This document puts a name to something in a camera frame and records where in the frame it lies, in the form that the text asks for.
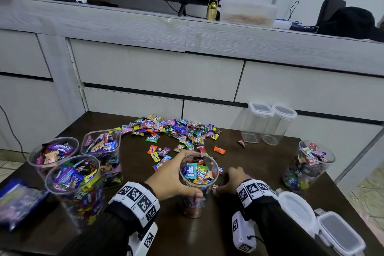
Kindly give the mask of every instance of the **plastic container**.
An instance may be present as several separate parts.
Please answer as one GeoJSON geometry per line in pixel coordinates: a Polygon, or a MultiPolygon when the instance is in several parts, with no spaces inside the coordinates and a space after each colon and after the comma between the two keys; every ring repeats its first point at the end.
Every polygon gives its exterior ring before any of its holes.
{"type": "Polygon", "coordinates": [[[337,213],[328,211],[317,217],[320,239],[344,256],[363,255],[366,245],[361,236],[337,213]]]}
{"type": "Polygon", "coordinates": [[[316,215],[304,198],[290,191],[281,192],[278,196],[281,209],[287,213],[312,238],[319,232],[316,215]]]}
{"type": "Polygon", "coordinates": [[[274,113],[268,104],[249,103],[247,116],[242,127],[243,131],[241,132],[243,141],[247,143],[260,142],[265,127],[274,113]]]}
{"type": "Polygon", "coordinates": [[[100,162],[93,156],[79,155],[60,161],[45,178],[45,187],[56,195],[70,219],[80,229],[92,225],[103,210],[105,198],[100,162]],[[97,166],[97,172],[86,185],[68,191],[58,191],[53,187],[53,181],[58,177],[58,172],[63,164],[76,164],[83,160],[92,161],[97,166]]]}
{"type": "Polygon", "coordinates": [[[100,130],[90,132],[85,135],[81,144],[80,152],[82,154],[92,155],[98,158],[101,164],[101,176],[103,177],[104,187],[112,188],[122,185],[122,166],[119,160],[119,148],[120,148],[121,132],[117,129],[100,130]],[[96,152],[90,152],[89,146],[85,146],[88,137],[91,136],[95,140],[101,134],[110,134],[116,138],[116,148],[108,151],[98,150],[96,152]]]}
{"type": "Polygon", "coordinates": [[[291,122],[297,117],[297,112],[292,108],[277,104],[273,105],[272,109],[275,115],[269,120],[264,130],[263,141],[269,145],[276,146],[284,136],[291,122]]]}
{"type": "Polygon", "coordinates": [[[220,19],[236,24],[250,24],[271,27],[277,14],[277,6],[272,4],[251,4],[238,0],[220,1],[220,19]]]}
{"type": "Polygon", "coordinates": [[[315,145],[318,151],[326,153],[324,161],[315,156],[309,156],[303,148],[311,144],[313,144],[311,141],[299,143],[297,156],[283,175],[284,184],[297,193],[308,189],[336,160],[334,154],[321,144],[315,145]]]}
{"type": "Polygon", "coordinates": [[[205,202],[208,199],[210,192],[212,191],[213,184],[218,178],[218,165],[216,161],[209,157],[207,154],[202,153],[192,153],[185,156],[181,163],[179,168],[179,178],[180,182],[187,186],[192,186],[200,189],[204,197],[203,198],[197,198],[197,197],[190,197],[190,196],[181,196],[179,199],[180,208],[182,210],[182,213],[188,217],[188,218],[198,218],[201,216],[203,212],[203,208],[205,206],[205,202]],[[184,170],[187,163],[194,162],[194,157],[201,157],[204,160],[205,165],[209,168],[210,171],[212,171],[213,180],[210,181],[208,184],[194,184],[193,182],[189,181],[184,176],[184,170]]]}
{"type": "MultiPolygon", "coordinates": [[[[77,151],[79,150],[79,141],[75,138],[72,138],[72,137],[55,138],[55,139],[47,142],[46,144],[55,144],[55,143],[57,143],[57,144],[68,143],[70,146],[74,147],[74,150],[67,157],[65,157],[66,159],[74,156],[77,153],[77,151]]],[[[52,167],[55,167],[60,162],[60,159],[58,161],[50,163],[50,164],[42,164],[42,165],[36,164],[37,158],[40,156],[40,152],[42,149],[41,145],[36,146],[29,153],[27,162],[30,165],[32,165],[36,169],[37,173],[39,173],[41,178],[43,180],[45,180],[45,177],[47,176],[48,172],[52,169],[52,167]]]]}

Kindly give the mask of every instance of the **tabletop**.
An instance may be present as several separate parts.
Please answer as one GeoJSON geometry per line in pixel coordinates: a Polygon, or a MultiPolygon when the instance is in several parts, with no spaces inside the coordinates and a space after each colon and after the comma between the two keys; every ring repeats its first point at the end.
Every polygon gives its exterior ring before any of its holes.
{"type": "MultiPolygon", "coordinates": [[[[82,142],[88,132],[120,127],[135,119],[122,115],[87,112],[58,137],[75,137],[82,142]]],[[[217,141],[206,139],[205,149],[210,156],[217,157],[218,166],[223,167],[224,171],[230,166],[242,166],[247,174],[265,181],[273,189],[286,190],[281,175],[295,156],[300,139],[284,137],[277,146],[261,142],[248,144],[246,148],[237,143],[241,139],[240,131],[222,129],[217,141]],[[225,154],[214,152],[215,145],[225,149],[225,154]]],[[[176,152],[173,149],[178,143],[175,138],[163,134],[156,145],[161,148],[170,147],[172,151],[169,155],[174,157],[176,152]]],[[[142,182],[153,174],[154,162],[147,154],[151,144],[145,142],[141,136],[132,136],[129,133],[122,136],[120,160],[124,182],[142,182]]],[[[23,164],[0,183],[0,188],[12,178],[22,178],[32,187],[43,188],[43,181],[28,163],[23,164]]],[[[221,185],[223,182],[224,176],[220,176],[217,183],[221,185]]],[[[118,190],[119,187],[106,190],[107,199],[109,200],[118,190]]],[[[341,215],[366,242],[367,248],[364,251],[366,256],[384,255],[383,246],[326,173],[306,191],[303,197],[313,209],[322,208],[341,215]]],[[[228,207],[232,204],[230,201],[217,200],[211,196],[202,215],[197,219],[183,216],[178,209],[176,198],[162,201],[160,204],[161,209],[156,220],[159,229],[147,256],[179,255],[181,252],[186,256],[195,256],[202,251],[205,254],[215,255],[244,255],[232,244],[232,214],[228,213],[230,210],[228,207]]],[[[78,233],[57,200],[50,196],[12,233],[8,233],[5,228],[0,229],[0,250],[55,255],[78,233]]],[[[316,241],[330,255],[337,255],[332,249],[325,247],[318,238],[316,241]]],[[[258,242],[257,249],[252,255],[268,254],[265,246],[258,242]]]]}

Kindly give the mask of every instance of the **right hand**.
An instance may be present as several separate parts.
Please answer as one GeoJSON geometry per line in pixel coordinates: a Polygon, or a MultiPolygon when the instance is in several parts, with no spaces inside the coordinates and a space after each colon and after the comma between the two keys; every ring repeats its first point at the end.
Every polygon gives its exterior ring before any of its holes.
{"type": "Polygon", "coordinates": [[[249,179],[248,175],[244,173],[243,168],[237,167],[233,168],[230,167],[228,169],[229,174],[229,181],[226,185],[219,186],[218,188],[214,189],[215,195],[221,195],[224,192],[231,193],[233,195],[236,194],[236,189],[239,187],[239,185],[244,181],[249,179]]]}

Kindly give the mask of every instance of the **hand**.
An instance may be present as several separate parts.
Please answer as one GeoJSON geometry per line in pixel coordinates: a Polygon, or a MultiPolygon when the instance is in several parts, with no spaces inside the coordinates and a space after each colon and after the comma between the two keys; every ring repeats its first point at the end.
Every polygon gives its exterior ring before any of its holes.
{"type": "Polygon", "coordinates": [[[179,180],[181,160],[195,151],[181,150],[172,160],[166,161],[161,168],[144,183],[151,186],[158,200],[166,200],[175,195],[196,196],[202,198],[201,190],[186,186],[179,180]]]}
{"type": "Polygon", "coordinates": [[[249,179],[248,175],[244,173],[243,168],[237,167],[233,168],[230,167],[228,169],[229,174],[229,181],[226,185],[219,186],[218,188],[214,189],[214,195],[220,195],[224,192],[228,192],[231,194],[236,194],[236,189],[239,187],[239,185],[244,181],[249,179]]]}

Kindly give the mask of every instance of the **left hand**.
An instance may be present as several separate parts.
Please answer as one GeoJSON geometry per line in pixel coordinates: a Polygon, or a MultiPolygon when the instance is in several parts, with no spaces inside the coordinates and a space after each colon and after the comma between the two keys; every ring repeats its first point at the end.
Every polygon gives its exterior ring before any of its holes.
{"type": "Polygon", "coordinates": [[[201,190],[186,186],[179,180],[179,167],[182,159],[195,151],[181,150],[172,160],[166,161],[161,168],[144,183],[151,186],[158,200],[166,200],[175,195],[202,198],[201,190]]]}

